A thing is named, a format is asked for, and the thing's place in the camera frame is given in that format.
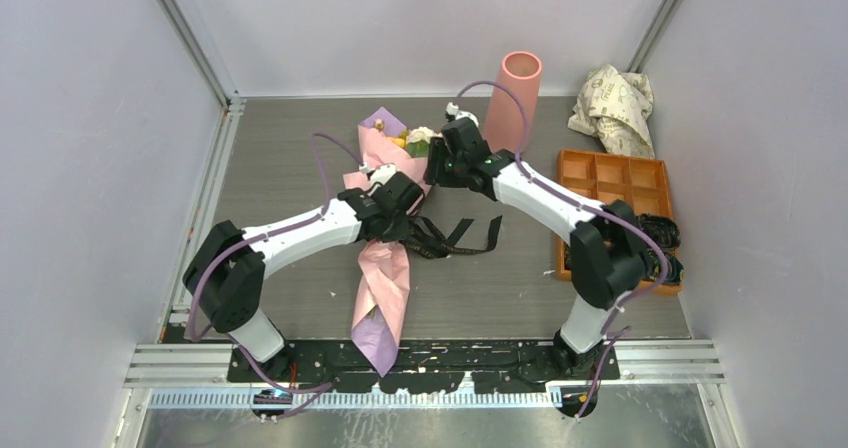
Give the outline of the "black ribbon with gold text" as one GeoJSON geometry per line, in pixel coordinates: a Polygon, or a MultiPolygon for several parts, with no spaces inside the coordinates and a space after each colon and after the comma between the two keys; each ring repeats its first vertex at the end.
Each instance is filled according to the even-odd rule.
{"type": "Polygon", "coordinates": [[[425,259],[444,259],[453,255],[476,256],[494,251],[498,245],[502,216],[489,221],[486,243],[483,248],[459,245],[468,229],[474,224],[471,218],[462,218],[449,234],[445,234],[430,218],[415,216],[409,219],[410,234],[399,241],[408,251],[425,259]]]}

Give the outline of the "pink flower bouquet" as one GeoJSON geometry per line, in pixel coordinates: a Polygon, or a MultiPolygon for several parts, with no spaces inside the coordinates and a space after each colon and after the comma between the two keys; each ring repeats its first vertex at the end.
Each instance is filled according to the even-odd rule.
{"type": "MultiPolygon", "coordinates": [[[[393,164],[418,183],[424,183],[426,159],[414,158],[392,139],[406,125],[384,107],[358,124],[359,149],[371,168],[393,164]]],[[[368,242],[358,255],[361,278],[353,309],[351,340],[379,377],[395,364],[410,295],[410,261],[397,243],[368,242]]]]}

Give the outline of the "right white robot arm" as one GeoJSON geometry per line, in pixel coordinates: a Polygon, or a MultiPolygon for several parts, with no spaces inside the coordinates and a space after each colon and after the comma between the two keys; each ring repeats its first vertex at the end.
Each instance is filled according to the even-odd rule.
{"type": "Polygon", "coordinates": [[[582,377],[594,364],[608,321],[647,274],[649,237],[624,201],[604,204],[578,195],[534,171],[508,150],[494,152],[469,118],[447,123],[429,143],[425,180],[466,188],[516,208],[556,233],[569,248],[577,297],[558,331],[558,371],[582,377]]]}

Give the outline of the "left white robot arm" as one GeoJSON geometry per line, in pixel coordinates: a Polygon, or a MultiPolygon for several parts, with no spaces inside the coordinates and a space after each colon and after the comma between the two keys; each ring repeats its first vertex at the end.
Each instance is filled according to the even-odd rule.
{"type": "Polygon", "coordinates": [[[183,274],[185,288],[212,328],[250,354],[269,381],[292,365],[286,341],[260,308],[266,279],[287,265],[329,248],[360,241],[399,241],[423,188],[390,165],[373,171],[366,188],[346,189],[320,208],[276,223],[213,226],[183,274]]]}

